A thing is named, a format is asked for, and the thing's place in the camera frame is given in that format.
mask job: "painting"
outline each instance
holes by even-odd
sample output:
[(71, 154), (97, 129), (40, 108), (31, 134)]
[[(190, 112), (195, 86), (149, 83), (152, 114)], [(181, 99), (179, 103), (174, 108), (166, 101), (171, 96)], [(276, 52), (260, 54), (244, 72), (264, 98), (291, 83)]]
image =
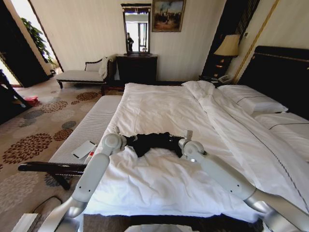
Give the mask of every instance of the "painting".
[(153, 30), (180, 32), (185, 0), (153, 0)]

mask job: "nightstand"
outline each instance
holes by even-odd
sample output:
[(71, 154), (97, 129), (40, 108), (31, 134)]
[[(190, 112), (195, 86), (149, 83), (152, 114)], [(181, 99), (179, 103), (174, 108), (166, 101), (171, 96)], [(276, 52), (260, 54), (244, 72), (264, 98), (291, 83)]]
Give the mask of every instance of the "nightstand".
[(120, 81), (153, 85), (156, 81), (157, 55), (118, 55), (117, 64)]
[(218, 56), (213, 68), (213, 77), (219, 78), (226, 73), (232, 58)]
[(224, 84), (218, 81), (217, 78), (211, 77), (211, 76), (199, 76), (199, 81), (208, 81), (211, 82), (216, 88), (219, 86), (223, 86)]

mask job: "mirror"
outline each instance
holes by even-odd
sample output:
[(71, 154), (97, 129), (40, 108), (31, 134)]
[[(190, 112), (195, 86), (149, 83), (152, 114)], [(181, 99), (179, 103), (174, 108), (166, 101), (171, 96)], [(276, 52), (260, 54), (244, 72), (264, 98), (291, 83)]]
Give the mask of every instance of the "mirror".
[(151, 4), (121, 4), (127, 54), (149, 54)]

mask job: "dark wooden dresser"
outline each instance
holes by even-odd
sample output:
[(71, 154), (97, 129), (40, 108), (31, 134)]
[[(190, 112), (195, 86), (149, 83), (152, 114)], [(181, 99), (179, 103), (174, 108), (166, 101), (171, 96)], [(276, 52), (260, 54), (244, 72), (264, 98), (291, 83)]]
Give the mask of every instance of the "dark wooden dresser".
[(154, 85), (157, 58), (157, 55), (117, 56), (120, 81)]

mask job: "wall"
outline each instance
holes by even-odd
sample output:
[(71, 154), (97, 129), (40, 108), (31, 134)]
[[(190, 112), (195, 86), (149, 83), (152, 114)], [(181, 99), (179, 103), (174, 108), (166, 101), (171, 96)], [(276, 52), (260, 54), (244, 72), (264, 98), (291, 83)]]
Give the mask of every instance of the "wall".
[[(152, 0), (31, 0), (64, 70), (83, 70), (85, 61), (126, 52), (121, 3)], [(187, 0), (181, 32), (152, 32), (158, 80), (197, 79), (225, 0)]]
[[(249, 37), (243, 39), (239, 45), (239, 56), (232, 60), (227, 71), (229, 75), (235, 76), (241, 62), (243, 61), (250, 45), (257, 35), (270, 8), (275, 0), (260, 0), (260, 3), (248, 25)], [(280, 0), (264, 30), (257, 40), (252, 52), (248, 56), (239, 74), (240, 78), (250, 62), (256, 46), (280, 46), (309, 49), (309, 1), (308, 0)]]
[(29, 46), (31, 47), (34, 55), (36, 56), (36, 58), (38, 59), (40, 65), (43, 67), (45, 73), (47, 75), (50, 75), (50, 66), (49, 64), (45, 63), (42, 55), (40, 54), (37, 46), (35, 45), (33, 39), (31, 38), (29, 32), (27, 31), (23, 21), (21, 20), (21, 18), (19, 17), (19, 15), (17, 14), (11, 0), (4, 0), (3, 1), (4, 4), (6, 5), (6, 7), (8, 8), (9, 12), (11, 13), (13, 19), (15, 20), (16, 24), (18, 25), (19, 29), (21, 30), (21, 32), (23, 33), (26, 41), (28, 42)]

